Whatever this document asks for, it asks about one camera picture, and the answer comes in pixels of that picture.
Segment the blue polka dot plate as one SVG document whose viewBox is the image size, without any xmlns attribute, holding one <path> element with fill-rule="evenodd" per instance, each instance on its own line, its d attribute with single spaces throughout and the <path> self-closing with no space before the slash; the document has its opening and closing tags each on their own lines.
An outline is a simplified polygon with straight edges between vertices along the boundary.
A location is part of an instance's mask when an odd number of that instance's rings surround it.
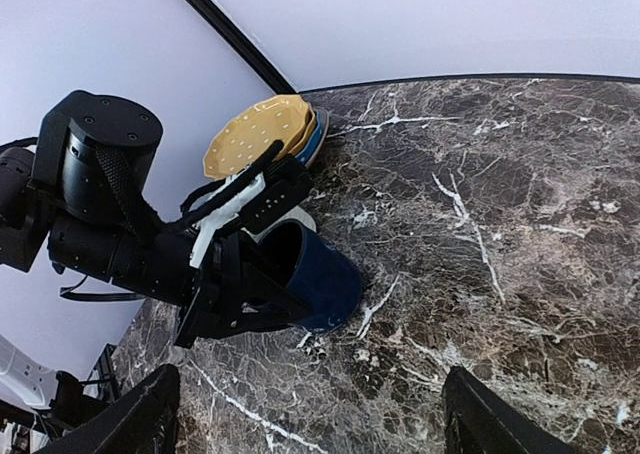
<svg viewBox="0 0 640 454">
<path fill-rule="evenodd" d="M 315 110 L 315 114 L 316 127 L 304 147 L 295 155 L 296 160 L 305 166 L 310 165 L 313 156 L 319 149 L 326 124 L 326 112 L 323 109 Z"/>
</svg>

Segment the dark blue mug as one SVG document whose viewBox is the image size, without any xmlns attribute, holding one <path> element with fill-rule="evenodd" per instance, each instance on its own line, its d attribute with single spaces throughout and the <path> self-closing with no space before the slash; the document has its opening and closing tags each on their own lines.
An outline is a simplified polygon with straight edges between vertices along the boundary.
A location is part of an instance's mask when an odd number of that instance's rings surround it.
<svg viewBox="0 0 640 454">
<path fill-rule="evenodd" d="M 354 314 L 363 292 L 356 265 L 316 232 L 293 219 L 273 226 L 258 242 L 284 275 L 285 288 L 311 308 L 296 326 L 327 333 Z"/>
</svg>

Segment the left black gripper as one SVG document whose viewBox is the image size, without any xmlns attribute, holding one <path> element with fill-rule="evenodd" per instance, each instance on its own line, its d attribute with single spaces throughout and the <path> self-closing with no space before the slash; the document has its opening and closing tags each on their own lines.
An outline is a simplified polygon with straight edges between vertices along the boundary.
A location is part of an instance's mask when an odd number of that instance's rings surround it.
<svg viewBox="0 0 640 454">
<path fill-rule="evenodd" d="M 126 302 L 152 298 L 179 307 L 173 342 L 190 348 L 199 339 L 286 329 L 311 314 L 278 268 L 245 233 L 212 241 L 194 267 L 196 238 L 158 234 L 149 244 L 117 226 L 57 217 L 48 240 L 52 265 L 122 288 L 122 293 L 60 289 L 76 302 Z"/>
</svg>

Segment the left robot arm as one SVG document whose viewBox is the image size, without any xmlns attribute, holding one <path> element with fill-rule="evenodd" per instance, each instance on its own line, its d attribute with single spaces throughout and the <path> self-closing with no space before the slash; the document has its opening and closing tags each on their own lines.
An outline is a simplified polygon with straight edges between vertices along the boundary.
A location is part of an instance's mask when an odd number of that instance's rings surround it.
<svg viewBox="0 0 640 454">
<path fill-rule="evenodd" d="M 117 287 L 113 300 L 152 298 L 177 307 L 174 342 L 281 330 L 306 318 L 254 234 L 310 191 L 306 169 L 274 142 L 238 178 L 215 181 L 183 203 L 183 216 L 162 223 L 134 185 L 119 151 L 99 149 L 98 175 L 124 218 L 97 227 L 66 216 L 37 189 L 26 141 L 1 154 L 1 261 L 28 271 L 41 247 L 53 264 Z"/>
</svg>

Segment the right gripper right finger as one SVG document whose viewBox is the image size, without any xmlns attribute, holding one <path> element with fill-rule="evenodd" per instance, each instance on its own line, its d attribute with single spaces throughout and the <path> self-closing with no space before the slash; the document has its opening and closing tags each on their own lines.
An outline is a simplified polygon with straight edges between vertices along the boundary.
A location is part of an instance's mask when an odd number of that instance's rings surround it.
<svg viewBox="0 0 640 454">
<path fill-rule="evenodd" d="M 451 368 L 442 398 L 447 453 L 575 453 L 502 400 L 461 366 Z"/>
</svg>

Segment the cream ribbed mug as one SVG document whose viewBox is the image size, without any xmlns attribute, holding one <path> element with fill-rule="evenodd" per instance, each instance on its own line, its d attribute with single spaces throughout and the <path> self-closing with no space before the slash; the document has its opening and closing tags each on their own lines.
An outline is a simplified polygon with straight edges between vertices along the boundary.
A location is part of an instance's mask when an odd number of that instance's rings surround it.
<svg viewBox="0 0 640 454">
<path fill-rule="evenodd" d="M 285 221 L 296 221 L 305 226 L 306 228 L 312 230 L 313 232 L 317 231 L 317 225 L 313 217 L 307 213 L 304 209 L 299 206 L 294 207 L 286 214 L 278 218 L 268 227 L 258 232 L 257 234 L 253 234 L 245 229 L 245 232 L 255 241 L 258 242 L 262 238 L 264 238 L 271 230 L 273 230 L 277 225 L 285 222 Z"/>
</svg>

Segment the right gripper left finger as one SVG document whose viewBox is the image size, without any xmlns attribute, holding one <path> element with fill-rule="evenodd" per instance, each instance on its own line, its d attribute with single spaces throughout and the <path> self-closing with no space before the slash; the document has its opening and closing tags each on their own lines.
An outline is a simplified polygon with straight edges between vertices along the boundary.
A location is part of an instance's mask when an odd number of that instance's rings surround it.
<svg viewBox="0 0 640 454">
<path fill-rule="evenodd" d="M 163 364 L 87 423 L 41 449 L 43 453 L 174 453 L 180 375 Z"/>
</svg>

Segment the yellow polka dot plate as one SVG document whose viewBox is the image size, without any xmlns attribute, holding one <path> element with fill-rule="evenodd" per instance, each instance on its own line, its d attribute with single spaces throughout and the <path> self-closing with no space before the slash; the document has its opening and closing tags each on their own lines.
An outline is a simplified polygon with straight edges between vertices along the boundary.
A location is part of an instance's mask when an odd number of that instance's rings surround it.
<svg viewBox="0 0 640 454">
<path fill-rule="evenodd" d="M 204 176 L 222 180 L 238 174 L 276 140 L 291 147 L 302 136 L 310 107 L 299 95 L 276 95 L 249 107 L 211 141 Z"/>
<path fill-rule="evenodd" d="M 284 147 L 283 150 L 277 156 L 278 159 L 282 158 L 287 154 L 297 155 L 307 145 L 307 143 L 311 138 L 311 135 L 313 134 L 317 126 L 317 114 L 312 107 L 309 108 L 309 113 L 307 114 L 305 120 L 307 121 L 307 123 L 302 132 L 302 136 L 291 147 Z"/>
</svg>

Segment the beige bird pattern plate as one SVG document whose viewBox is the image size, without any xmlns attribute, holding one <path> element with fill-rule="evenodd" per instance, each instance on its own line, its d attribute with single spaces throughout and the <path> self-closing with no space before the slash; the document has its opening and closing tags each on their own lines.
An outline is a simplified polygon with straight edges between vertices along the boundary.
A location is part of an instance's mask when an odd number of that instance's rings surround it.
<svg viewBox="0 0 640 454">
<path fill-rule="evenodd" d="M 309 168 L 314 163 L 314 161 L 316 160 L 316 158 L 317 158 L 317 156 L 318 156 L 318 154 L 319 154 L 319 152 L 320 152 L 320 150 L 321 150 L 321 148 L 322 148 L 322 146 L 324 144 L 324 141 L 325 141 L 325 139 L 326 139 L 326 137 L 328 135 L 329 124 L 330 124 L 329 114 L 325 109 L 323 109 L 323 110 L 326 112 L 326 124 L 324 125 L 323 139 L 321 140 L 321 144 L 319 146 L 319 149 L 317 150 L 317 152 L 315 153 L 315 155 L 312 158 L 312 162 L 310 163 L 309 166 L 305 166 L 306 168 Z"/>
</svg>

